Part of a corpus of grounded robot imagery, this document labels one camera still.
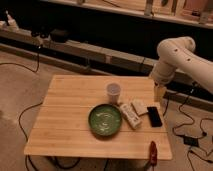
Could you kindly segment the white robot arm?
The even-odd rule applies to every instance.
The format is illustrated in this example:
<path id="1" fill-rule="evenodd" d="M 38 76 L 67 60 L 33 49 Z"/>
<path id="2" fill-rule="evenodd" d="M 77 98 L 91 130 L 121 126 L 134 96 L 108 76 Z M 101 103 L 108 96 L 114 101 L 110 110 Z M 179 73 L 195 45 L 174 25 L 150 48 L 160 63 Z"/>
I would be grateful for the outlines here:
<path id="1" fill-rule="evenodd" d="M 176 71 L 181 70 L 199 85 L 193 92 L 194 97 L 213 101 L 213 62 L 195 55 L 195 46 L 191 37 L 168 38 L 157 45 L 159 59 L 150 73 L 156 100 L 163 97 L 166 86 L 180 93 L 190 92 L 191 86 L 184 80 L 172 82 Z"/>

